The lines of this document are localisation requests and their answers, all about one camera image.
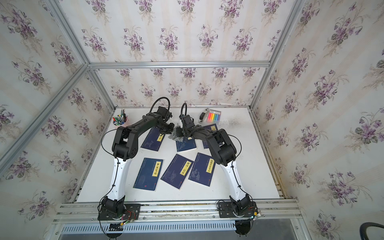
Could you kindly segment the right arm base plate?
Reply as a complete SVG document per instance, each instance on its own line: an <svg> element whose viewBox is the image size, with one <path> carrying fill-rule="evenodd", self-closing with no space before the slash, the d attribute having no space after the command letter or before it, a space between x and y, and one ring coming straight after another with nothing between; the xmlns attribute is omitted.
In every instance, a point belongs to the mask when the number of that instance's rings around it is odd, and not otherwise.
<svg viewBox="0 0 384 240"><path fill-rule="evenodd" d="M255 202L218 201L216 206L220 218L255 218L259 216L259 210Z"/></svg>

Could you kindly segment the grey striped cleaning cloth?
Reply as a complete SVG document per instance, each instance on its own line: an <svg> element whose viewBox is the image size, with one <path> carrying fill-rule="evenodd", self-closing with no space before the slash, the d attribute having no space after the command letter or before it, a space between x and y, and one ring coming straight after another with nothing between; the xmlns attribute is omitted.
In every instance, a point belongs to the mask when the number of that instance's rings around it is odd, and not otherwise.
<svg viewBox="0 0 384 240"><path fill-rule="evenodd" d="M168 138L176 142L183 142L184 134L182 129L179 129L179 128L173 129L172 133L168 136Z"/></svg>

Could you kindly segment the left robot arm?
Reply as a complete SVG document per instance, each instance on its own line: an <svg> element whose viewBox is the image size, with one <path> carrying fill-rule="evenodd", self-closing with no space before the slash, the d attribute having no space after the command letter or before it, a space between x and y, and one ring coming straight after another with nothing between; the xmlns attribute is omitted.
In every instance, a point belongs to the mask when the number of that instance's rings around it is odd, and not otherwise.
<svg viewBox="0 0 384 240"><path fill-rule="evenodd" d="M159 129L161 134L170 134L174 129L174 124L168 122L171 117L169 110L159 109L155 113L147 113L130 126L116 129L110 153L114 158L112 180L108 192L101 198L101 212L118 217L125 213L125 184L132 159L139 150L139 137L152 128Z"/></svg>

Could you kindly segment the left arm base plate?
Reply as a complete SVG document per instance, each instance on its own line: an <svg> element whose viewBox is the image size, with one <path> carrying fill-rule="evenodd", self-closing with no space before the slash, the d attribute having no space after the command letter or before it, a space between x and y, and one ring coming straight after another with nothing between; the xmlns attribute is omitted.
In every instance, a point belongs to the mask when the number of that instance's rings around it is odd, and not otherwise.
<svg viewBox="0 0 384 240"><path fill-rule="evenodd" d="M99 221L112 221L112 220L137 220L139 218L141 204L124 204L115 207L102 206L99 214Z"/></svg>

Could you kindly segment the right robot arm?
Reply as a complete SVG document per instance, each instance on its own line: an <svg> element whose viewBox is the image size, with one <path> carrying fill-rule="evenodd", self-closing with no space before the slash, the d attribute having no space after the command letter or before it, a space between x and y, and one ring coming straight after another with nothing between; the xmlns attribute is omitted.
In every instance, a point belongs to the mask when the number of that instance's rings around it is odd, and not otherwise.
<svg viewBox="0 0 384 240"><path fill-rule="evenodd" d="M230 185L230 200L233 212L243 215L253 207L251 196L243 189L237 169L237 149L224 129L209 130L200 125L192 128L176 127L176 136L192 138L207 143L211 157L215 163L222 167Z"/></svg>

